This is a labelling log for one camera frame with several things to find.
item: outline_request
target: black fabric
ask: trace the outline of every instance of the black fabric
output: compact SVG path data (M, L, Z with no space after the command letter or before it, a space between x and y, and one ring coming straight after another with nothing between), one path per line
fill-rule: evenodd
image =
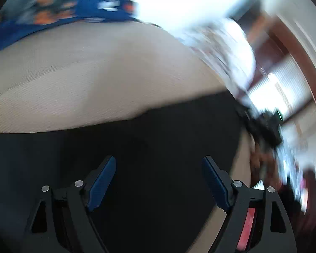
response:
M0 234L16 251L41 187L83 179L111 154L116 174L91 214L110 253L184 253L215 204L201 158L232 167L242 126L235 105L225 91L127 121L0 134Z
M291 186L283 186L278 193L295 234L297 253L316 253L316 226L311 230L297 231L304 213L301 211L301 204L294 198Z

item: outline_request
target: black object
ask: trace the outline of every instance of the black object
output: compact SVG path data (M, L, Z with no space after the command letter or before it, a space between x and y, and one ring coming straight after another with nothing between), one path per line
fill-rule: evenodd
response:
M88 211L97 207L96 202L100 205L115 173L115 163L114 157L107 156L84 181L65 189L53 191L44 186L29 216L21 253L106 253Z
M282 201L273 187L257 190L234 181L222 171L210 156L202 160L204 173L217 203L222 203L222 194L234 198L234 204L225 205L226 219L211 246L209 253L234 253L245 224L249 208L256 208L256 218L244 252L250 253L296 253L292 226ZM222 182L213 182L218 176Z
M0 134L0 236L18 252L41 187L69 187L112 153L116 174L91 213L105 246L185 253L215 207L201 159L211 155L220 169L232 167L242 128L236 104L223 91L126 121Z
M106 157L97 170L93 170L84 181L79 181L81 183L75 182L68 188L55 191L47 187L48 190L42 192L42 197L38 200L26 226L22 253L107 252L90 219L88 203L92 197L104 195L101 186L98 187L100 193L91 191L113 160L113 157ZM209 253L236 251L250 207L264 208L264 212L261 230L257 227L253 230L258 237L257 242L253 240L253 234L250 236L247 249L249 252L296 252L295 238L288 216L280 197L272 187L261 191L247 188L240 181L233 182L227 172L220 170L210 156L203 158L202 164L213 197L218 206L228 214Z
M237 113L248 132L253 135L255 142L259 143L264 151L275 148L282 142L279 127L283 117L278 110L274 114L266 111L258 118L253 118L250 109L239 104Z

